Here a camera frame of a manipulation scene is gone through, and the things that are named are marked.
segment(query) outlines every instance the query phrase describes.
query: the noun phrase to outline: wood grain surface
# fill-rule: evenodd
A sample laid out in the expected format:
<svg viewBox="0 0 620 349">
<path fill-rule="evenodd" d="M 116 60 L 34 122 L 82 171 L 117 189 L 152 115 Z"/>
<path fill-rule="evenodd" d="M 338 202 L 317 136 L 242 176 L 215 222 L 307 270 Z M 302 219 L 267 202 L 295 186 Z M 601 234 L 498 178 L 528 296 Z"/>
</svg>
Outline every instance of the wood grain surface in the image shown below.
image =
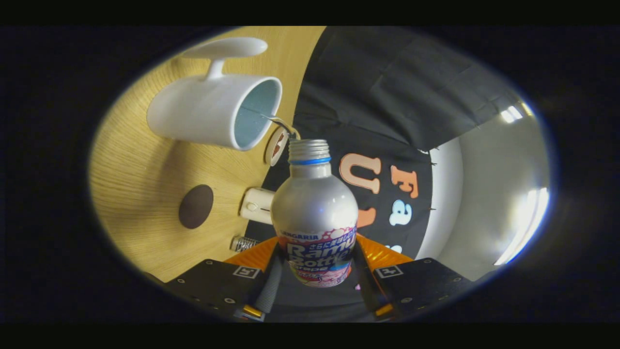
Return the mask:
<svg viewBox="0 0 620 349">
<path fill-rule="evenodd" d="M 324 27 L 243 27 L 219 35 L 257 37 L 269 44 L 256 57 L 231 58 L 224 73 L 280 78 L 278 117 L 293 113 L 308 60 Z M 243 235 L 247 220 L 239 206 L 248 188 L 260 186 L 269 169 L 263 156 L 275 130 L 248 152 L 175 141 L 153 134 L 146 111 L 171 82 L 206 73 L 209 60 L 181 58 L 180 52 L 131 85 L 110 108 L 94 140 L 89 164 L 92 200 L 116 247 L 139 269 L 164 282 L 205 258 L 225 260 L 229 243 Z M 196 229 L 179 222 L 179 204 L 199 184 L 213 189 L 213 208 Z"/>
</svg>

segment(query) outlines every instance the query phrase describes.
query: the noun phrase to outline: white wall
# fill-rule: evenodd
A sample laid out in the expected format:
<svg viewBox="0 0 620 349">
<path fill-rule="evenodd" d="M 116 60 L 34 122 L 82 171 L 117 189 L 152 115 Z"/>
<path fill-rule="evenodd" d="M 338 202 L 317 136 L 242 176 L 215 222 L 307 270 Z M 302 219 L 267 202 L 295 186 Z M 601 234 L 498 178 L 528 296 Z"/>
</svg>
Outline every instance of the white wall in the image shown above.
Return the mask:
<svg viewBox="0 0 620 349">
<path fill-rule="evenodd" d="M 433 171 L 433 197 L 427 231 L 416 260 L 439 257 L 446 245 L 461 207 L 463 192 L 463 158 L 459 139 L 455 138 L 429 151 L 436 163 Z"/>
<path fill-rule="evenodd" d="M 494 263 L 516 234 L 515 216 L 520 202 L 529 190 L 549 186 L 542 133 L 534 117 L 523 115 L 512 124 L 498 116 L 459 137 L 463 193 L 452 198 L 460 201 L 460 209 L 437 260 L 470 280 L 497 269 Z M 451 186 L 443 181 L 439 184 Z M 433 201 L 435 190 L 441 193 L 444 189 L 433 188 Z M 438 241 L 428 242 L 428 246 L 443 243 L 444 233 L 436 236 Z"/>
</svg>

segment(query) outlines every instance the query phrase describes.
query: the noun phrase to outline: aluminum bottle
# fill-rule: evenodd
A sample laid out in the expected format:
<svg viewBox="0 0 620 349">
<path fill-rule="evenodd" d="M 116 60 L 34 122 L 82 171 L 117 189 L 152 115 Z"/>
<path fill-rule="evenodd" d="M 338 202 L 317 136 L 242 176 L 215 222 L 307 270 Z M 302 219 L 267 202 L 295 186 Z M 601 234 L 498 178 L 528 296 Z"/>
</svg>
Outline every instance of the aluminum bottle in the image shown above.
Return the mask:
<svg viewBox="0 0 620 349">
<path fill-rule="evenodd" d="M 271 215 L 280 247 L 298 280 L 312 287 L 340 284 L 351 272 L 358 207 L 332 175 L 325 140 L 290 140 L 291 176 L 276 191 Z"/>
</svg>

